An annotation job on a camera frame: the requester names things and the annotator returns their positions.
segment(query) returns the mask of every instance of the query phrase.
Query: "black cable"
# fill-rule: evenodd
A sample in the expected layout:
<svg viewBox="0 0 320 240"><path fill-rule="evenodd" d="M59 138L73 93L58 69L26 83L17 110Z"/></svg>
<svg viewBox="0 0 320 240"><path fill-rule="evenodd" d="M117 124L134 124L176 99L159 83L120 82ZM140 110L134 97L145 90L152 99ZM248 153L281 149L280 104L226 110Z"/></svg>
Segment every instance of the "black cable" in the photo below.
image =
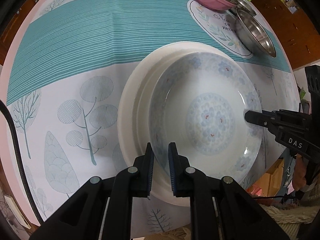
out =
<svg viewBox="0 0 320 240"><path fill-rule="evenodd" d="M32 207L33 212L35 213L36 218L38 219L39 223L42 224L44 221L38 211L38 208L36 207L36 203L32 197L28 182L27 182L27 177L26 174L24 173L24 169L23 169L23 165L22 165L22 161L18 161L21 160L21 153L20 153L20 148L19 148L19 142L18 142L18 136L17 136L17 131L16 128L14 126L14 122L13 119L11 117L11 114L8 110L8 108L6 107L6 105L0 100L0 111L1 113L4 115L9 128L10 128L10 132L11 132L11 137L12 137L12 142L13 142L13 148L14 148L14 152L17 158L17 164L18 164L18 168L19 168L19 172L20 172L20 176L21 176L21 180L24 186L24 189L26 191L29 203Z"/></svg>
<svg viewBox="0 0 320 240"><path fill-rule="evenodd" d="M296 197L289 197L287 196L271 196L271 197L253 197L253 199L260 199L260 198L285 198L285 199L295 199Z"/></svg>

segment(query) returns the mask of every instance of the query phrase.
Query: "white plate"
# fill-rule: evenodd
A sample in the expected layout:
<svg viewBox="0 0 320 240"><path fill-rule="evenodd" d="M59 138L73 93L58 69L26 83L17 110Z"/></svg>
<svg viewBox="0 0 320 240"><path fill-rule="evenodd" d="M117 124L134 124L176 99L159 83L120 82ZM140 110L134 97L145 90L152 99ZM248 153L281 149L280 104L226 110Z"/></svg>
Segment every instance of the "white plate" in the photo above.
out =
<svg viewBox="0 0 320 240"><path fill-rule="evenodd" d="M163 72L151 98L149 134L159 165L170 175L168 144L175 142L191 166L241 182L262 138L262 128L245 121L248 110L261 112L261 104L237 63L209 52L178 59Z"/></svg>
<svg viewBox="0 0 320 240"><path fill-rule="evenodd" d="M148 130L152 91L164 70L177 59L194 52L212 52L231 61L220 50L198 42L182 41L165 45L145 57L130 75L121 95L118 109L118 137L124 160L132 166L137 156L143 155L150 141ZM176 198L170 178L154 163L151 193L174 205L189 206L189 198Z"/></svg>

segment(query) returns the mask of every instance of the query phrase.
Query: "table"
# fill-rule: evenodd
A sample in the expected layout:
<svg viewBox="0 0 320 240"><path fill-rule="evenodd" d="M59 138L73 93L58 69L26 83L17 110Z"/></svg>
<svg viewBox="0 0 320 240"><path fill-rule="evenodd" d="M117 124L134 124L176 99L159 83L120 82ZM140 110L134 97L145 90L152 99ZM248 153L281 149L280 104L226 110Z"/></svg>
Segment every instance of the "table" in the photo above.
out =
<svg viewBox="0 0 320 240"><path fill-rule="evenodd" d="M1 161L28 219L43 222L90 177L112 177L127 167L116 126L121 93L138 63L163 45L214 46L243 68L263 109L297 111L288 59L259 12L256 18L274 42L276 58L253 55L234 33L234 16L195 0L40 0L18 31L0 76L0 97L12 113L21 150L15 156L1 118ZM241 185L250 186L283 150L264 130ZM189 222L188 207L152 195L133 200L132 238Z"/></svg>

